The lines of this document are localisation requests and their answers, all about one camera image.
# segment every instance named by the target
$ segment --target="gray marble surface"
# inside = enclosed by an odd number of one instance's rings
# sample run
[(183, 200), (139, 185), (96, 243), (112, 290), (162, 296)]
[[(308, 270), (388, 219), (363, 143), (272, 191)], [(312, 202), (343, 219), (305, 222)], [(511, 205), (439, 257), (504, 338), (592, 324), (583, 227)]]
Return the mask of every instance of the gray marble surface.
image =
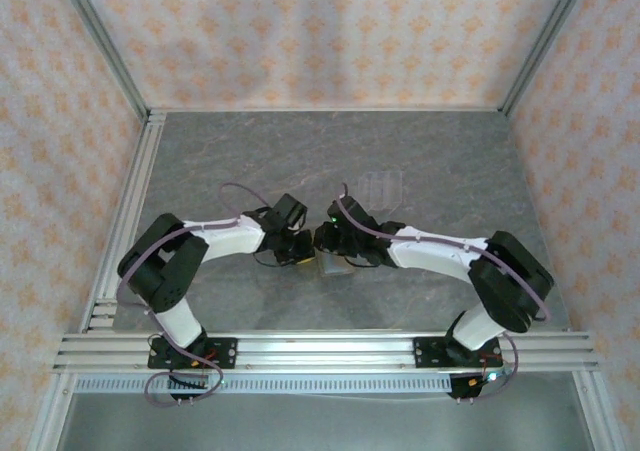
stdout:
[[(218, 185), (237, 181), (270, 203), (288, 192), (322, 223), (344, 180), (402, 172), (402, 204), (372, 214), (424, 231), (489, 237), (504, 229), (545, 265), (548, 257), (509, 124), (490, 112), (255, 112), (169, 114), (138, 232), (161, 213), (180, 219), (230, 217)], [(228, 190), (242, 210), (259, 206)], [(189, 302), (208, 331), (239, 329), (445, 330), (479, 300), (470, 285), (420, 270), (358, 269), (323, 277), (317, 262), (282, 269), (236, 255), (202, 265)], [(547, 302), (552, 328), (567, 325), (560, 292)], [(119, 309), (115, 328), (153, 329)]]

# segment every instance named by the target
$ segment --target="transparent plastic object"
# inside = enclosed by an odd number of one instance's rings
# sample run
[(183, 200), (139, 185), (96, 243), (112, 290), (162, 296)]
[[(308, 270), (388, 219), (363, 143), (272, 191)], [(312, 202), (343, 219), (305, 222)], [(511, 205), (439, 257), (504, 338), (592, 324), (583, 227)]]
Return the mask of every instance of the transparent plastic object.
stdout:
[(358, 179), (356, 199), (365, 211), (394, 211), (402, 204), (402, 171), (374, 171)]

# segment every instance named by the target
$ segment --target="wall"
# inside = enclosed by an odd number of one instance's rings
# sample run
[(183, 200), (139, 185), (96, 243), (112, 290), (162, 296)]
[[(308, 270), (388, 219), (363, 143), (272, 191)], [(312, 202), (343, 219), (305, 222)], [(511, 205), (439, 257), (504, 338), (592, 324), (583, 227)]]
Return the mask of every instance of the wall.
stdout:
[(557, 0), (92, 0), (151, 106), (498, 108)]
[(513, 126), (576, 328), (640, 443), (640, 0), (580, 0)]
[(140, 124), (68, 0), (0, 1), (0, 449), (22, 450)]

